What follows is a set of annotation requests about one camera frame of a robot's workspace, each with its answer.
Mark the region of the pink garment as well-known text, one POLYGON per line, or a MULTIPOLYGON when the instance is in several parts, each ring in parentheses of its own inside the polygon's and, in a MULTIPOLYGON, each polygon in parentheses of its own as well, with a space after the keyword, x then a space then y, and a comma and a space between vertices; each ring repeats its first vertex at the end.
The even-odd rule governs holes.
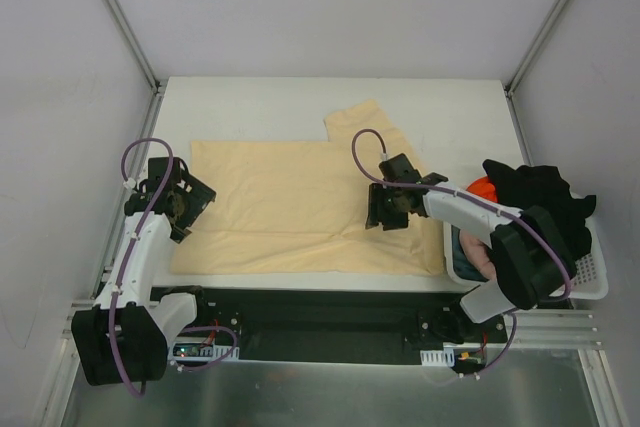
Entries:
POLYGON ((487 280, 496 279, 496 268, 488 255, 486 245, 478 238, 461 231, 459 242, 467 260, 487 280))

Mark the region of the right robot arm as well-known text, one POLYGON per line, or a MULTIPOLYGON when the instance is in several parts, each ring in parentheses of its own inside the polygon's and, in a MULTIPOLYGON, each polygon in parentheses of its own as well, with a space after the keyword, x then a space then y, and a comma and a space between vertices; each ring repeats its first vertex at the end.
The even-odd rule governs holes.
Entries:
POLYGON ((422 176, 408 157, 381 155, 380 179, 373 181, 374 217, 369 228, 402 229, 415 214, 448 223, 488 248, 495 278, 464 294, 450 316, 452 334, 473 341, 490 318, 571 293, 575 262, 551 215, 538 206, 526 210, 490 202, 437 173, 422 176))

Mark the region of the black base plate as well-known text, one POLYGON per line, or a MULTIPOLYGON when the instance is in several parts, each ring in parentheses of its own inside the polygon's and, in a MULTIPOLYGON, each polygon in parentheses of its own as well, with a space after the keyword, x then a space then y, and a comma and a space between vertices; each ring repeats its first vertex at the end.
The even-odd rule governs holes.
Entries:
POLYGON ((417 365, 447 344, 501 344, 504 318, 475 324, 456 293, 155 287, 151 298, 195 296, 195 325, 218 325, 218 343, 242 361, 417 365))

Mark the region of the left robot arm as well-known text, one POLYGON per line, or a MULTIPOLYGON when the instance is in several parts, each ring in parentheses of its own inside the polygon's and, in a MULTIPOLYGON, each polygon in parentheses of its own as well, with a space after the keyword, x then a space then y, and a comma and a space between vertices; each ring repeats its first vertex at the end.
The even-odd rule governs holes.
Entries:
POLYGON ((156 306, 151 294, 156 272, 170 265, 175 247, 215 197, 181 158, 149 159, 146 178, 124 205, 124 232, 111 275, 93 306, 77 311, 71 321, 90 385, 157 381, 179 333, 199 336, 213 324, 200 286, 170 287, 156 306))

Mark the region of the aluminium frame post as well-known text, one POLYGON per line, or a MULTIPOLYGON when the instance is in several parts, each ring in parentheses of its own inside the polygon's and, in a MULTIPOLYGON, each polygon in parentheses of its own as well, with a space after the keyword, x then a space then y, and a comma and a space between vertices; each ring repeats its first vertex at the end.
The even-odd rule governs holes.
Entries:
POLYGON ((554 0, 552 3, 513 75, 504 84, 504 92, 507 99, 513 98, 517 89, 533 68, 536 59, 542 53, 543 48, 550 40, 572 1, 573 0, 554 0))
POLYGON ((118 32, 120 33, 125 47, 132 55, 138 69, 143 75, 146 84, 154 93, 163 93, 166 82, 160 79, 147 55, 145 54, 142 45, 137 38, 137 35, 132 28, 124 9, 121 6, 119 0, 102 0, 110 18, 113 20, 118 32))

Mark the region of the orange t shirt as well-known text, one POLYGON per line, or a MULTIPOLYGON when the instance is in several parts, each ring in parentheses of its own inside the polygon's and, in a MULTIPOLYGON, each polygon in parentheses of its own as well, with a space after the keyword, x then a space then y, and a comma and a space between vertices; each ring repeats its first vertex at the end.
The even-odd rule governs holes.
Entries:
POLYGON ((467 187, 467 191, 488 201, 498 202, 496 187, 488 176, 476 179, 467 187))

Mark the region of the black t shirt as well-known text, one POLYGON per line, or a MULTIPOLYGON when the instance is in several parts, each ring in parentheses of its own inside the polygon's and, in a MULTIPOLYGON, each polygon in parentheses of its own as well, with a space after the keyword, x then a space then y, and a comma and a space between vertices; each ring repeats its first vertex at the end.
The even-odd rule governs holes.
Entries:
POLYGON ((570 184, 555 166, 522 165, 514 169, 492 159, 486 159, 482 166, 500 204, 522 210, 533 206, 544 208, 575 260, 591 252, 592 235, 586 220, 596 210, 596 195, 574 197, 570 184))

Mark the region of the right aluminium frame post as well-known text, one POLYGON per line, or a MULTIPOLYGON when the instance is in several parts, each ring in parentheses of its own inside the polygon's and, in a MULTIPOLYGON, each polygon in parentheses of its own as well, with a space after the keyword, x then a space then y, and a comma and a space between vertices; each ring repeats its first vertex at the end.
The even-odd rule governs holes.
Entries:
POLYGON ((517 89, 533 68, 536 59, 542 53, 543 48, 550 40, 572 1, 573 0, 554 0, 552 3, 513 75, 504 84, 504 92, 507 99, 513 98, 517 89))

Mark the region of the left aluminium frame post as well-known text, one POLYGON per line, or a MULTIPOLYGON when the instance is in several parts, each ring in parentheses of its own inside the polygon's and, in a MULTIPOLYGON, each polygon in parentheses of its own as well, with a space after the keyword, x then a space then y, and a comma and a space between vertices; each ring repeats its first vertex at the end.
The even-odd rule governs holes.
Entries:
POLYGON ((110 18, 113 20, 118 32, 120 33, 125 47, 132 55, 138 69, 143 75, 146 84, 154 93, 163 93, 166 82, 160 79, 147 55, 145 54, 142 45, 137 38, 137 35, 132 28, 124 9, 121 6, 119 0, 102 0, 110 18))

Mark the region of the blue garment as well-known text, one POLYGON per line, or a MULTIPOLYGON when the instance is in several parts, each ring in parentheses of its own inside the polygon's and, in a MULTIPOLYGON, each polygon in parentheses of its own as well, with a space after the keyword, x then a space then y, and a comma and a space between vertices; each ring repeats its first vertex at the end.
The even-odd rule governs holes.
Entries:
POLYGON ((467 259, 461 246, 459 235, 460 230, 456 227, 451 227, 452 264, 454 272, 458 277, 464 280, 486 282, 487 279, 467 259))

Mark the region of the cream yellow t shirt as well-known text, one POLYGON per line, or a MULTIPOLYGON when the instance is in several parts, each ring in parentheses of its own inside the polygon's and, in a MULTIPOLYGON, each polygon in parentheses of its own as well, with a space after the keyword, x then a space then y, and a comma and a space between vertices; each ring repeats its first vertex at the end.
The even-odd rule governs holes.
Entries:
POLYGON ((344 272, 436 276, 445 270, 440 222, 365 226, 369 180, 388 153, 421 161, 369 100, 328 115, 326 141, 191 143, 189 170, 216 199, 176 246, 174 275, 344 272))

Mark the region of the white laundry basket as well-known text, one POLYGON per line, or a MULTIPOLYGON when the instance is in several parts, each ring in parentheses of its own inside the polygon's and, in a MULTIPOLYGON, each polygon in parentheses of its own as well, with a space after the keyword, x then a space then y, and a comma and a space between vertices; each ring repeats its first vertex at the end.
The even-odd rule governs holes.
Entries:
MULTIPOLYGON (((502 292, 497 281, 469 281, 456 275, 452 264, 451 227, 468 230, 478 235, 481 240, 490 242, 491 233, 497 226, 508 224, 516 219, 523 220, 526 216, 540 213, 542 208, 534 206, 522 210, 508 207, 486 201, 460 189, 449 188, 443 192, 438 191, 426 195, 424 204, 428 213, 444 224, 447 273, 454 282, 469 289, 465 297, 470 302, 480 302, 487 305, 502 303, 507 308, 511 308, 513 304, 502 292)), ((581 300, 599 300, 604 298, 608 292, 607 271, 594 222, 587 220, 586 226, 592 235, 591 252, 575 261, 576 269, 571 272, 572 278, 568 296, 581 300)))

